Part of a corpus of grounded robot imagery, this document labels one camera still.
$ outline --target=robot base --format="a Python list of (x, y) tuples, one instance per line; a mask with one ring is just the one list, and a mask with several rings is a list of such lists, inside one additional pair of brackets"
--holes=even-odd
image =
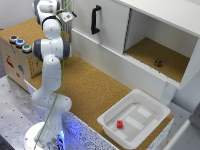
[(43, 127), (44, 122), (40, 122), (38, 124), (35, 124), (32, 126), (25, 134), (24, 137), (24, 150), (46, 150), (46, 148), (40, 148), (39, 146), (35, 147), (35, 141), (34, 137), (37, 135), (37, 133), (40, 131), (40, 129)]

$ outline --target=blue lid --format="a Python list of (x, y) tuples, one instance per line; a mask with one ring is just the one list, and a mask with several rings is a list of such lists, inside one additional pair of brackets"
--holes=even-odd
[(24, 43), (24, 40), (17, 40), (18, 43)]

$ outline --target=cabinet handle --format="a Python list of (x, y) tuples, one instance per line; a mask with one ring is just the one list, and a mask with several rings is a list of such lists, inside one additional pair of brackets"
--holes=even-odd
[(99, 10), (101, 10), (101, 7), (96, 5), (96, 8), (94, 8), (92, 11), (92, 26), (91, 26), (92, 34), (100, 32), (100, 30), (96, 28), (96, 12)]

